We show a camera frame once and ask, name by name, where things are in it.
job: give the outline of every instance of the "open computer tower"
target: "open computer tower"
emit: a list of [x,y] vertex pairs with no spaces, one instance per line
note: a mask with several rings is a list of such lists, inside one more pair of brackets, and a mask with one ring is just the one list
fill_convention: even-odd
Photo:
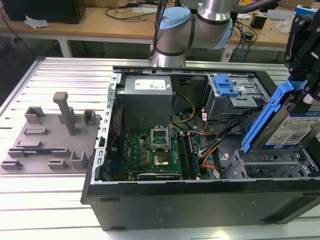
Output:
[[316,138],[243,152],[276,88],[261,71],[114,67],[83,189],[102,229],[285,224],[317,206]]

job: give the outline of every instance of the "light blue joint cap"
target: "light blue joint cap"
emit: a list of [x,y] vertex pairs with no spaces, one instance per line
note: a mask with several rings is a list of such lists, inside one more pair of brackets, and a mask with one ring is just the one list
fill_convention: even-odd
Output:
[[160,30],[175,28],[188,21],[190,17],[191,11],[189,8],[181,6],[169,7],[164,10]]
[[232,33],[232,29],[233,29],[232,25],[233,25],[233,21],[230,18],[229,26],[228,26],[227,31],[225,32],[224,37],[221,39],[221,41],[215,47],[211,48],[210,50],[222,49],[227,44],[227,42],[231,36],[231,33]]

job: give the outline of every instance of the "floor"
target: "floor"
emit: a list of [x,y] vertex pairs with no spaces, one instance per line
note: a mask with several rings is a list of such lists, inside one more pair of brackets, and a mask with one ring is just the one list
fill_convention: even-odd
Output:
[[[16,43],[14,49],[5,47],[0,38],[0,105],[5,101],[16,84],[34,61],[30,51]],[[59,44],[55,40],[23,39],[36,56],[62,57]],[[149,45],[139,43],[115,42],[82,42],[71,41],[71,49],[75,58],[113,58],[113,59],[147,59]],[[251,50],[245,59],[246,63],[275,63],[272,58],[275,52]],[[187,49],[186,60],[219,62],[222,50]],[[277,63],[284,63],[284,53],[279,56]],[[234,57],[232,62],[241,62],[242,59]]]

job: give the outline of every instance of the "wooden table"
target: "wooden table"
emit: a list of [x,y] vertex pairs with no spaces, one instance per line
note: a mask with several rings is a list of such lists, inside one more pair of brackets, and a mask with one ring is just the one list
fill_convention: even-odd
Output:
[[[117,17],[132,17],[142,13],[127,12],[118,14]],[[148,15],[154,22],[155,14]],[[8,24],[21,38],[53,39],[58,40],[62,54],[66,58],[72,57],[69,41],[93,41],[93,42],[118,42],[118,43],[139,43],[150,44],[154,36],[154,24],[144,17],[145,21],[124,22],[112,19],[105,15],[103,7],[87,7],[86,13],[79,24],[65,24],[49,22],[49,27],[33,29],[21,21],[10,21],[6,16]],[[242,20],[249,25],[251,20]],[[276,31],[276,22],[267,21],[262,30],[256,30],[258,37],[251,46],[252,49],[284,51],[289,34],[281,34]],[[4,20],[0,20],[0,36],[14,37],[15,35],[8,29]],[[236,48],[240,40],[240,33],[234,29],[232,36],[225,47],[225,53]]]

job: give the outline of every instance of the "workbench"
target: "workbench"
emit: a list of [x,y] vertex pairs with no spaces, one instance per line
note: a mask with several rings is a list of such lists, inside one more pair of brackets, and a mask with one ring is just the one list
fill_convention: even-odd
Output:
[[[188,68],[266,71],[278,85],[287,79],[282,64],[187,61]],[[14,143],[29,106],[45,114],[60,113],[52,102],[66,91],[75,114],[95,109],[102,114],[113,66],[147,67],[146,60],[46,58],[35,61],[0,107],[0,159]],[[228,226],[104,232],[90,205],[81,205],[84,174],[0,176],[0,239],[320,239],[320,206],[285,225]]]
[[[128,9],[122,8],[119,12],[125,12]],[[141,12],[129,11],[125,14],[118,14],[117,17],[124,18],[141,14]],[[154,22],[155,14],[148,15],[148,18]],[[155,31],[154,24],[147,19],[135,22],[119,21],[106,16],[103,7],[87,7],[86,13],[79,24],[49,22],[49,27],[33,29],[22,21],[10,21],[8,16],[5,16],[5,19],[21,38],[57,40],[65,58],[72,57],[69,44],[71,40],[151,44]],[[242,22],[250,25],[251,20],[243,19]],[[258,36],[251,49],[283,52],[286,49],[289,34],[277,32],[276,24],[275,21],[267,20],[263,29],[255,29]],[[3,19],[0,20],[0,36],[15,37]],[[221,62],[230,60],[230,51],[237,47],[239,40],[240,33],[237,29],[234,29],[228,44],[225,46]]]

